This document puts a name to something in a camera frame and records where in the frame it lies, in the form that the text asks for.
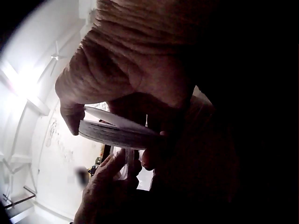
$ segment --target ceiling fan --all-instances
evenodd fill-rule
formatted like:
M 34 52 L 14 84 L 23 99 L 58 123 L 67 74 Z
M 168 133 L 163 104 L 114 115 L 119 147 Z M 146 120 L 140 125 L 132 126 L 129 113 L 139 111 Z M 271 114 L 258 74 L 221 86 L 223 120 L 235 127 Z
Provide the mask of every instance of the ceiling fan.
M 52 65 L 52 63 L 55 61 L 55 63 L 54 63 L 54 65 L 53 65 L 53 67 L 52 67 L 52 71 L 51 71 L 51 73 L 50 73 L 50 76 L 52 76 L 52 74 L 53 74 L 53 71 L 54 71 L 54 69 L 55 69 L 55 66 L 56 66 L 56 64 L 57 64 L 57 62 L 60 60 L 60 59 L 67 59 L 67 58 L 71 58 L 72 57 L 72 55 L 68 55 L 68 56 L 65 56 L 65 55 L 60 55 L 60 53 L 59 53 L 59 51 L 61 52 L 61 51 L 63 51 L 63 49 L 67 46 L 67 45 L 69 45 L 70 44 L 70 42 L 76 37 L 76 35 L 77 35 L 77 33 L 74 33 L 71 37 L 70 37 L 70 39 L 59 49 L 59 47 L 58 47 L 58 41 L 56 40 L 55 41 L 55 50 L 56 50 L 56 52 L 55 52 L 55 54 L 53 54 L 53 55 L 51 55 L 51 61 L 47 64 L 47 66 L 45 67 L 45 69 L 44 69 L 44 71 L 42 72 L 42 74 L 40 75 L 40 77 L 39 77 L 39 79 L 38 79 L 38 81 L 37 81 L 37 83 L 39 83 L 40 81 L 41 81 L 41 79 L 42 79 L 42 77 L 44 76 L 44 74 L 49 70 L 49 68 L 50 68 L 50 66 Z
M 54 63 L 54 66 L 53 66 L 53 68 L 52 68 L 52 71 L 51 71 L 51 73 L 50 73 L 50 76 L 52 76 L 52 73 L 53 73 L 53 71 L 54 71 L 54 69 L 55 69 L 55 66 L 56 66 L 56 64 L 57 64 L 57 61 L 59 61 L 60 59 L 63 59 L 63 58 L 68 58 L 67 56 L 59 55 L 59 48 L 58 48 L 58 42 L 57 42 L 57 41 L 55 42 L 55 49 L 56 49 L 56 53 L 53 54 L 53 55 L 51 55 L 51 61 L 50 61 L 50 63 L 51 63 L 52 61 L 54 61 L 54 60 L 55 60 L 55 63 Z

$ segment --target hand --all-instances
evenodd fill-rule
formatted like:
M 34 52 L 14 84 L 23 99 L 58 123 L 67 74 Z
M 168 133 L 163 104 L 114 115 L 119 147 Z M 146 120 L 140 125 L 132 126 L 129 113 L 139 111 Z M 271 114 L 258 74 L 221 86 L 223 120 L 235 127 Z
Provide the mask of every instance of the hand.
M 113 181 L 113 177 L 125 164 L 125 150 L 116 157 L 109 155 L 97 168 L 94 176 L 83 190 L 82 202 L 75 215 L 74 224 L 97 223 L 97 220 L 111 214 L 117 214 L 126 206 L 130 194 L 137 188 L 137 175 L 141 171 L 135 151 L 134 169 L 126 180 Z
M 195 86 L 190 49 L 215 2 L 98 0 L 98 23 L 55 85 L 72 134 L 78 135 L 84 105 L 104 101 L 115 114 L 142 125 L 148 114 L 149 128 L 172 132 Z M 147 160 L 155 157 L 148 153 Z

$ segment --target metal rail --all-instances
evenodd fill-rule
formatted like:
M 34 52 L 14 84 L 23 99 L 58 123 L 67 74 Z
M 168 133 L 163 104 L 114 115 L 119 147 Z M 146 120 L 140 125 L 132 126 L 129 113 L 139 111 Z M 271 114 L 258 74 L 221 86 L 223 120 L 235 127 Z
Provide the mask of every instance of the metal rail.
M 24 186 L 24 189 L 27 190 L 27 191 L 29 191 L 29 192 L 32 193 L 33 195 L 32 195 L 32 196 L 29 196 L 29 197 L 27 197 L 27 198 L 25 198 L 25 199 L 19 200 L 19 201 L 17 201 L 17 202 L 12 202 L 12 201 L 10 201 L 11 204 L 10 204 L 10 205 L 6 205 L 6 206 L 4 206 L 4 208 L 14 207 L 14 206 L 17 205 L 17 204 L 20 204 L 20 203 L 22 203 L 22 202 L 24 202 L 24 201 L 27 201 L 27 200 L 29 200 L 29 199 L 31 199 L 31 198 L 36 197 L 36 194 L 35 194 L 34 192 L 32 192 L 31 190 L 29 190 L 27 187 Z

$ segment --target person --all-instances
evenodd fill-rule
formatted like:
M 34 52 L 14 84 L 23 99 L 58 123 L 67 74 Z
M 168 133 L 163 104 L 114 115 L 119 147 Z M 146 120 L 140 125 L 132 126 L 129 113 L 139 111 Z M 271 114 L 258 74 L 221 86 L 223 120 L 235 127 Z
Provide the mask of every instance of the person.
M 142 165 L 154 169 L 150 193 L 168 205 L 174 195 L 185 202 L 273 199 L 273 189 L 266 187 L 272 176 L 260 169 L 271 155 L 266 146 L 272 135 L 271 97 L 262 79 L 256 84 L 260 74 L 244 56 L 258 48 L 254 33 L 248 33 L 249 24 L 257 23 L 246 18 L 249 6 L 237 4 L 239 10 L 232 12 L 235 4 L 98 0 L 97 22 L 57 79 L 61 115 L 73 135 L 78 135 L 84 105 L 106 101 L 110 112 L 142 125 L 147 117 L 149 128 L 168 137 L 142 157 Z M 238 47 L 244 36 L 252 41 Z M 247 92 L 245 84 L 254 91 Z M 192 96 L 195 86 L 212 105 Z M 244 111 L 250 114 L 246 119 Z M 115 161 L 110 158 L 97 170 L 74 223 L 82 223 L 77 220 L 86 216 L 84 208 L 94 203 L 89 201 L 93 188 L 119 187 L 111 178 L 123 164 Z M 107 195 L 99 200 L 117 203 Z M 106 211 L 105 203 L 99 210 Z

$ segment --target wall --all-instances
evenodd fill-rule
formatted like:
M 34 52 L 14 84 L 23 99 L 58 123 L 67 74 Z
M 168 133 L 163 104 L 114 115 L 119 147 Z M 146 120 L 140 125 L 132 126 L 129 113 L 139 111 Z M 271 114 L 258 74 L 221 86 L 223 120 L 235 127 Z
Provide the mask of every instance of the wall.
M 25 197 L 26 181 L 36 190 L 31 178 L 32 170 L 38 172 L 38 162 L 32 164 L 32 135 L 38 120 L 47 118 L 49 108 L 55 108 L 46 104 L 49 92 L 77 49 L 85 23 L 79 18 L 78 0 L 48 1 L 28 16 L 2 52 L 0 184 L 11 199 Z M 66 58 L 54 67 L 56 60 L 51 55 L 56 53 L 56 42 L 59 55 Z

